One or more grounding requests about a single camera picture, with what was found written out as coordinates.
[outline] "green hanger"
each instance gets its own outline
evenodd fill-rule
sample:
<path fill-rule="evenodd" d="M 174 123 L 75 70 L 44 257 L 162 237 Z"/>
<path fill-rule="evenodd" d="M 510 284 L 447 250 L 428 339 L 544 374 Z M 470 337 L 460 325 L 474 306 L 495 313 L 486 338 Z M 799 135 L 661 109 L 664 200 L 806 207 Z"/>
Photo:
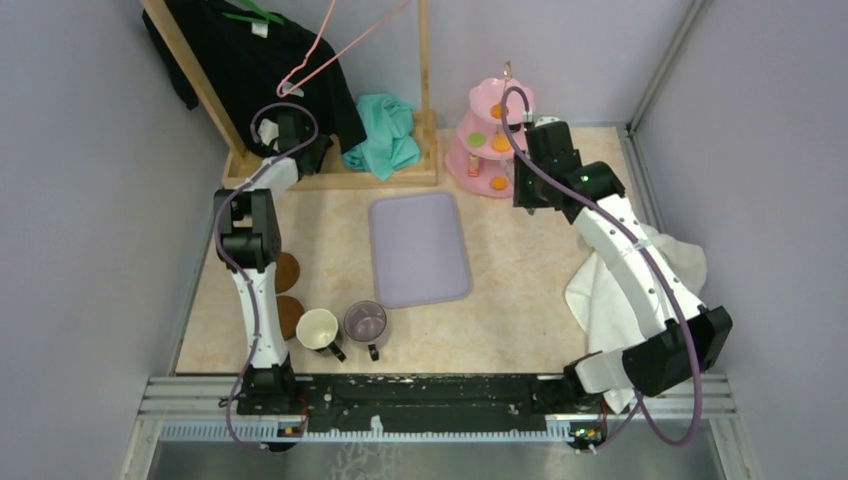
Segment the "green hanger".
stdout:
<path fill-rule="evenodd" d="M 259 8 L 259 6 L 256 5 L 253 2 L 253 0 L 238 0 L 238 1 L 239 1 L 239 3 L 241 3 L 242 5 L 247 7 L 248 9 L 250 9 L 251 12 L 262 17 L 262 19 L 246 17 L 244 15 L 235 15 L 235 14 L 232 14 L 232 13 L 224 13 L 225 17 L 231 18 L 233 20 L 242 20 L 242 21 L 251 22 L 251 23 L 267 24 L 269 22 L 274 22 L 274 23 L 277 23 L 277 24 L 280 24 L 280 25 L 285 24 L 285 22 L 283 22 L 283 19 L 281 19 L 280 17 L 278 17 L 276 15 L 272 15 L 271 13 L 268 13 L 265 10 L 262 10 L 261 8 Z"/>

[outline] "teal cloth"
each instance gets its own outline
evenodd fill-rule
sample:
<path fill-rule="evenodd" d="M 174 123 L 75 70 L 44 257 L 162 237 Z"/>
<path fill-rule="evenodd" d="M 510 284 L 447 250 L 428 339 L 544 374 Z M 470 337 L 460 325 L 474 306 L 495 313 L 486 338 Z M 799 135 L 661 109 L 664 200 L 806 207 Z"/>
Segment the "teal cloth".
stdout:
<path fill-rule="evenodd" d="M 356 111 L 368 138 L 342 155 L 345 165 L 385 181 L 401 168 L 418 163 L 421 149 L 409 135 L 414 128 L 412 109 L 388 93 L 359 97 Z"/>

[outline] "pink plate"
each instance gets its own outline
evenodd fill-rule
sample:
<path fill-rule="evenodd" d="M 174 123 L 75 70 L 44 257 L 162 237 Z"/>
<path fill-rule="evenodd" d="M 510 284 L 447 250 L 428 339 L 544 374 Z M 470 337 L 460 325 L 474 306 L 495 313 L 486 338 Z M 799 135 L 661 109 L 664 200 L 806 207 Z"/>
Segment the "pink plate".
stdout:
<path fill-rule="evenodd" d="M 474 114 L 486 122 L 496 125 L 500 125 L 501 120 L 492 116 L 492 107 L 501 102 L 501 95 L 503 95 L 504 90 L 503 83 L 502 78 L 487 78 L 480 85 L 472 88 L 468 94 L 471 99 L 471 110 L 474 111 Z M 507 87 L 513 86 L 521 87 L 527 93 L 527 99 L 530 100 L 530 109 L 533 110 L 536 106 L 533 90 L 521 85 L 521 82 L 514 78 L 507 84 Z M 509 109 L 509 114 L 506 116 L 507 122 L 510 125 L 521 123 L 524 113 L 524 102 L 521 101 L 521 96 L 517 93 L 511 94 L 506 106 Z"/>
<path fill-rule="evenodd" d="M 466 150 L 477 156 L 482 158 L 491 158 L 492 160 L 510 160 L 513 156 L 511 148 L 504 153 L 496 152 L 495 149 L 492 148 L 492 138 L 495 136 L 496 128 L 498 129 L 498 132 L 501 132 L 501 135 L 503 135 L 502 129 L 499 126 L 480 120 L 480 117 L 469 110 L 462 121 L 459 122 L 459 126 L 456 127 L 456 136 L 459 137 L 459 140 L 462 142 L 462 146 Z M 472 147 L 469 145 L 468 136 L 474 132 L 480 132 L 485 135 L 486 143 L 480 147 Z M 518 146 L 521 147 L 522 150 L 527 150 L 527 140 L 524 138 L 524 129 L 518 133 L 514 133 L 513 135 L 515 136 L 515 141 L 518 143 Z"/>
<path fill-rule="evenodd" d="M 447 155 L 445 155 L 445 165 L 462 188 L 471 193 L 486 195 L 488 197 L 512 197 L 511 184 L 507 185 L 504 190 L 495 190 L 491 187 L 493 178 L 507 178 L 500 163 L 496 160 L 480 158 L 480 175 L 477 177 L 469 177 L 468 155 L 468 151 L 462 148 L 462 142 L 459 141 L 459 137 L 454 135 L 450 150 L 448 150 Z"/>

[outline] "black mug handle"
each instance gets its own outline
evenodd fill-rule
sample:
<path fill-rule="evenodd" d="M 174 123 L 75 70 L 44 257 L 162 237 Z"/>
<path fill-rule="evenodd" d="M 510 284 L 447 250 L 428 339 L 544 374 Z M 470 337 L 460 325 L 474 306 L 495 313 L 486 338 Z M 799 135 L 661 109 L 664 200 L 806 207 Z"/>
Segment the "black mug handle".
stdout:
<path fill-rule="evenodd" d="M 333 352 L 333 355 L 335 355 L 340 362 L 344 362 L 345 360 L 347 360 L 347 355 L 345 355 L 342 349 L 339 348 L 338 345 L 336 345 L 336 342 L 330 342 L 330 344 L 327 345 L 327 348 L 329 348 L 330 351 Z"/>

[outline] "wooden frame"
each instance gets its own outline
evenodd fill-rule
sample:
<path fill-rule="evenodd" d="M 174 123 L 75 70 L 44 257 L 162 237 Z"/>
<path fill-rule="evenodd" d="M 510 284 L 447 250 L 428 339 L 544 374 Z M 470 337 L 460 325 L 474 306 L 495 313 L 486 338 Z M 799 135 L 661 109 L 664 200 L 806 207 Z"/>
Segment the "wooden frame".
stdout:
<path fill-rule="evenodd" d="M 385 182 L 380 181 L 371 173 L 358 173 L 349 170 L 342 162 L 338 146 L 327 152 L 324 166 L 318 175 L 306 177 L 294 189 L 297 190 L 326 190 L 326 189 L 359 189 L 382 187 L 425 187 L 438 183 L 438 145 L 436 143 L 436 115 L 430 110 L 430 38 L 429 38 L 429 9 L 427 0 L 418 1 L 418 41 L 419 61 L 421 68 L 421 110 L 413 113 L 415 130 L 413 138 L 421 148 L 421 161 L 417 164 L 395 172 Z M 230 149 L 221 183 L 226 188 L 233 188 L 242 182 L 259 166 L 261 159 L 251 153 L 236 127 L 227 115 L 221 100 L 215 93 L 209 78 L 194 56 L 191 47 L 182 34 L 171 11 L 165 5 L 165 0 L 141 0 L 153 24 L 165 44 L 171 50 L 180 68 L 188 78 L 189 83 L 197 93 L 197 97 L 224 141 Z"/>

